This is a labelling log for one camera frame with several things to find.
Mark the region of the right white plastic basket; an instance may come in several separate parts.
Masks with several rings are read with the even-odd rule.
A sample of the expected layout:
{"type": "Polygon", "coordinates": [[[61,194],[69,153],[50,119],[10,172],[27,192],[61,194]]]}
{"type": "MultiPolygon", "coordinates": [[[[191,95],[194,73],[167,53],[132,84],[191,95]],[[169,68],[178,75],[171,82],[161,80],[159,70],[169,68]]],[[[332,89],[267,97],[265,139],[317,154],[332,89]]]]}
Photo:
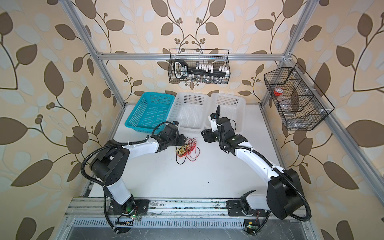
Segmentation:
{"type": "Polygon", "coordinates": [[[246,100],[235,95],[213,93],[210,96],[208,117],[205,122],[208,129],[211,128],[210,114],[216,112],[218,105],[221,106],[221,117],[227,117],[235,130],[235,134],[241,134],[245,125],[246,100]]]}

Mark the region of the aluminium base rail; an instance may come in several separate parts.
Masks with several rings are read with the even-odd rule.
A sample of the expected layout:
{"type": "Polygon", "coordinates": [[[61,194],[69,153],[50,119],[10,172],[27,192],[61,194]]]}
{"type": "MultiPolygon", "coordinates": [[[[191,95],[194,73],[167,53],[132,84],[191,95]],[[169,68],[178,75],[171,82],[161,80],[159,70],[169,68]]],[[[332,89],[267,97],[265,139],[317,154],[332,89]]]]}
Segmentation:
{"type": "Polygon", "coordinates": [[[135,200],[130,214],[102,198],[74,198],[65,217],[76,227],[108,227],[106,217],[118,228],[236,229],[259,225],[265,210],[244,214],[239,199],[172,199],[135,200]]]}

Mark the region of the black tool with vials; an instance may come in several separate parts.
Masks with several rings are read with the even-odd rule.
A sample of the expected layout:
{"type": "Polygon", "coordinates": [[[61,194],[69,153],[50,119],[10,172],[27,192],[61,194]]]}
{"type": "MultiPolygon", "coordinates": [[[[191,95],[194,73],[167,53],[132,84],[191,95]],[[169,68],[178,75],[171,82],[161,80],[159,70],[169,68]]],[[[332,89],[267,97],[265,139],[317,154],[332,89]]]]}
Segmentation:
{"type": "Polygon", "coordinates": [[[187,62],[183,60],[176,60],[173,63],[173,73],[178,79],[199,77],[228,79],[231,75],[231,72],[227,67],[219,66],[219,68],[214,68],[213,65],[203,64],[197,64],[193,67],[189,66],[187,62]]]}

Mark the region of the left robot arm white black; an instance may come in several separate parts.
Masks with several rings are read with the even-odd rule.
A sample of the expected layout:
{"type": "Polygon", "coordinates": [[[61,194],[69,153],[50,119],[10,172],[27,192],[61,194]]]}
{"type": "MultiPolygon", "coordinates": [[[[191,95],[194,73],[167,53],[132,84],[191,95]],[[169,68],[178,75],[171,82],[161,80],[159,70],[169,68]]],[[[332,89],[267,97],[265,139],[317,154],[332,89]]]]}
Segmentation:
{"type": "Polygon", "coordinates": [[[84,178],[102,187],[105,197],[117,204],[122,215],[135,215],[138,211],[134,196],[124,183],[123,173],[129,160],[181,147],[186,137],[179,133],[179,122],[163,122],[142,141],[107,144],[89,154],[81,163],[84,178]]]}

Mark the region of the aluminium frame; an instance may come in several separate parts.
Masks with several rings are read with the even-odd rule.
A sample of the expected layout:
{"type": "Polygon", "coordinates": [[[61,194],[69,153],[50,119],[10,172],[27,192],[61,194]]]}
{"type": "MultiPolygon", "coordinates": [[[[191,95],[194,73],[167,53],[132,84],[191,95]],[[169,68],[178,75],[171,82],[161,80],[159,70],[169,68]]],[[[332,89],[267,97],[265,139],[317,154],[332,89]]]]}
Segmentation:
{"type": "Polygon", "coordinates": [[[204,54],[202,52],[196,52],[192,49],[189,52],[182,53],[178,51],[177,53],[169,54],[105,54],[100,53],[96,49],[92,39],[90,38],[88,31],[83,25],[81,18],[75,10],[75,4],[72,1],[60,1],[62,8],[67,14],[68,18],[74,25],[76,31],[80,34],[80,37],[87,48],[87,51],[90,53],[93,60],[96,62],[96,66],[101,71],[102,76],[106,80],[107,86],[111,89],[112,93],[117,96],[117,102],[122,105],[123,108],[126,107],[126,102],[123,100],[123,97],[120,93],[119,88],[111,77],[106,65],[104,64],[107,60],[125,60],[125,61],[155,61],[155,60],[201,60],[202,57],[207,57],[208,60],[214,59],[215,57],[223,58],[225,61],[278,61],[279,68],[283,66],[288,66],[296,72],[302,81],[305,83],[306,91],[310,93],[313,99],[317,100],[321,109],[324,113],[327,113],[322,121],[325,122],[334,136],[337,138],[344,151],[349,155],[351,160],[356,164],[361,175],[366,181],[367,185],[371,188],[373,193],[376,195],[380,203],[384,202],[384,179],[379,174],[378,170],[370,163],[368,156],[363,153],[363,150],[360,149],[357,143],[353,140],[352,136],[347,132],[344,127],[342,127],[341,122],[337,119],[336,114],[332,113],[331,110],[334,109],[330,99],[326,94],[320,95],[315,89],[317,84],[314,79],[304,71],[304,68],[299,63],[295,63],[292,60],[292,52],[294,46],[292,43],[289,43],[287,50],[283,54],[204,54]]]}

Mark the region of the red capped item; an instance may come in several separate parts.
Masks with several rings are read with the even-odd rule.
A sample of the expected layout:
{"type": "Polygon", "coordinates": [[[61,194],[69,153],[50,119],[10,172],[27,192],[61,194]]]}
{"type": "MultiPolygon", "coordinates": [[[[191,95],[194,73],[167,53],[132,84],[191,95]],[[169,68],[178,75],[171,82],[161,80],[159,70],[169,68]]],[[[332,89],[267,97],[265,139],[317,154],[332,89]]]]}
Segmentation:
{"type": "Polygon", "coordinates": [[[273,92],[274,92],[274,95],[276,97],[278,97],[278,96],[281,96],[283,94],[284,90],[282,88],[276,87],[276,88],[274,88],[273,92]]]}

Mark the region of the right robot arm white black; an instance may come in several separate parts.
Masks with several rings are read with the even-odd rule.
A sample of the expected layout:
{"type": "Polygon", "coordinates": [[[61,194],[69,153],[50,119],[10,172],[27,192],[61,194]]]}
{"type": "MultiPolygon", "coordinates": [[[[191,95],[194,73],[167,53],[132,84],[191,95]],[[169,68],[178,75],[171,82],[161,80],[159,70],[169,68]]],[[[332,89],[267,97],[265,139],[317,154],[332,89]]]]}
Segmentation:
{"type": "Polygon", "coordinates": [[[267,186],[264,194],[251,190],[241,196],[241,211],[252,216],[257,210],[264,210],[278,219],[292,217],[307,222],[312,217],[299,175],[293,169],[284,168],[269,161],[255,150],[242,135],[237,135],[231,121],[221,115],[221,107],[210,115],[211,128],[201,132],[206,143],[217,142],[222,151],[239,158],[254,170],[267,186]]]}

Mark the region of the white plastic basket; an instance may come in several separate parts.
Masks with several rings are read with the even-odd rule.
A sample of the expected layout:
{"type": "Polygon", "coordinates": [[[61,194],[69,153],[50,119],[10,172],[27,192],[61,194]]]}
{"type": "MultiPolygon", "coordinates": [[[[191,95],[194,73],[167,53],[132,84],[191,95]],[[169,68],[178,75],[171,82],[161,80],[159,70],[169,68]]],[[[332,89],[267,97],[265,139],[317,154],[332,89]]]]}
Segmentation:
{"type": "Polygon", "coordinates": [[[246,100],[235,95],[213,93],[210,96],[208,117],[205,122],[208,129],[211,128],[210,114],[216,112],[218,105],[221,106],[221,117],[227,117],[235,130],[235,134],[241,134],[245,125],[246,100]]]}
{"type": "Polygon", "coordinates": [[[198,133],[208,118],[210,97],[197,93],[177,93],[167,120],[177,121],[184,132],[198,133]]]}

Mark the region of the teal plastic basket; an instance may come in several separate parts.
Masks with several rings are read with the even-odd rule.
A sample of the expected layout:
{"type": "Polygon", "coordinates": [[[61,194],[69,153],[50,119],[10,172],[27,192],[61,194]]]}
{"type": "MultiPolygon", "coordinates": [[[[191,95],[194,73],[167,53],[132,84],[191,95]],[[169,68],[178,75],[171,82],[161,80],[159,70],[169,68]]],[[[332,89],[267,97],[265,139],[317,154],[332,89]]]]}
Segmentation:
{"type": "Polygon", "coordinates": [[[151,135],[157,125],[167,120],[174,100],[173,95],[144,93],[125,121],[125,127],[151,135]]]}

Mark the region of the middle white plastic basket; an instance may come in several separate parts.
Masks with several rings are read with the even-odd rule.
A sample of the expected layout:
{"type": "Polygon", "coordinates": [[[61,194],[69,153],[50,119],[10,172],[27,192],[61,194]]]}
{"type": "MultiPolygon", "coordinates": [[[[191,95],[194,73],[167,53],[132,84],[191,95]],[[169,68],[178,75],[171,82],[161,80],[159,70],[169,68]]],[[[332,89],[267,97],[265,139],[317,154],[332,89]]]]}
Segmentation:
{"type": "Polygon", "coordinates": [[[177,93],[167,120],[177,121],[184,132],[198,133],[208,118],[210,97],[197,93],[177,93]]]}

